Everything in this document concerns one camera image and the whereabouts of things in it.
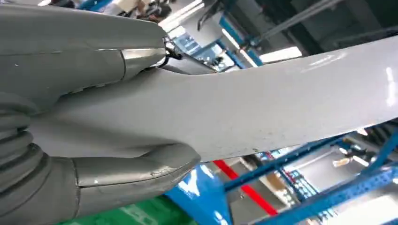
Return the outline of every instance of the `industrial machinery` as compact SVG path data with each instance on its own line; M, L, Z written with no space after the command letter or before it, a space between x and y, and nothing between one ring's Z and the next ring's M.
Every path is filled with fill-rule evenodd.
M1 224L123 206L169 190L200 158L398 115L397 37L214 74L158 68L173 54L155 23L17 5L1 5L0 18Z

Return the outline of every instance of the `white panel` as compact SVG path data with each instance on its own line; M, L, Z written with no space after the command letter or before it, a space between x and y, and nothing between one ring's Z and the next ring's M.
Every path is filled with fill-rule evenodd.
M58 137L65 143L79 138L90 144L101 141L107 155L126 154L138 145L133 140L144 138L149 144L156 138L156 143L189 144L208 161L391 120L398 116L397 81L398 37L391 37L228 73L151 70L131 82L76 94L50 119L123 137L116 142L117 151L106 136L95 140L95 132L91 139ZM51 138L57 128L49 131L45 135ZM65 151L73 155L73 150Z

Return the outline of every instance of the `red pipe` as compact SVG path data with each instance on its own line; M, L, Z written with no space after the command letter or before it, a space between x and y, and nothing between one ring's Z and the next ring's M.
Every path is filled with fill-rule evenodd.
M223 160L216 160L213 161L218 168L220 168L221 171L223 171L231 180L237 179L239 175L229 166L227 165ZM278 211L274 209L265 199L261 197L259 193L257 193L256 190L254 190L251 186L249 185L243 185L240 187L243 192L245 192L254 202L256 202L265 212L267 212L269 215L274 216L278 214Z

